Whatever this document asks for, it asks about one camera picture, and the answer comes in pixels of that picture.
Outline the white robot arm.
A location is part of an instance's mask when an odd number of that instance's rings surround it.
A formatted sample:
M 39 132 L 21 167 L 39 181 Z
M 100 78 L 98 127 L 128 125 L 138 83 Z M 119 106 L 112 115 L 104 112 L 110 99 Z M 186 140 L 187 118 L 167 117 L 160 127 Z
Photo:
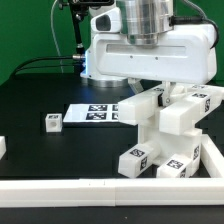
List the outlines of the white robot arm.
M 115 0 L 93 13 L 91 44 L 83 81 L 99 87 L 127 82 L 139 92 L 141 80 L 205 84 L 217 72 L 216 23 L 198 12 L 176 16 L 173 0 Z

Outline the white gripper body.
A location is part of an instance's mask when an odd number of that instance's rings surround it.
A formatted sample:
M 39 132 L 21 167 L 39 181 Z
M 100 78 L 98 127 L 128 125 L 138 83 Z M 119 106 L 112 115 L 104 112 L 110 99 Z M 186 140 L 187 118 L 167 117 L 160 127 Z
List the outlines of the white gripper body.
M 115 7 L 91 19 L 88 74 L 204 84 L 217 71 L 218 32 L 207 22 L 170 23 L 148 7 Z

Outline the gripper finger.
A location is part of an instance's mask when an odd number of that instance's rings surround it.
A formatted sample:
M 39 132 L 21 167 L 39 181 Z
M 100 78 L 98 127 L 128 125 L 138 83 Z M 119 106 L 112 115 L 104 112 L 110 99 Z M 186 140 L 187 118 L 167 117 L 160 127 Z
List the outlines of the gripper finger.
M 143 87 L 141 84 L 141 80 L 140 79 L 136 79 L 136 78 L 129 78 L 128 79 L 128 84 L 131 87 L 132 91 L 135 94 L 139 94 L 143 91 Z
M 168 106 L 171 102 L 170 95 L 171 95 L 171 92 L 173 91 L 173 88 L 175 87 L 175 83 L 164 81 L 162 83 L 162 86 L 164 89 L 164 91 L 162 93 L 162 103 L 164 106 Z

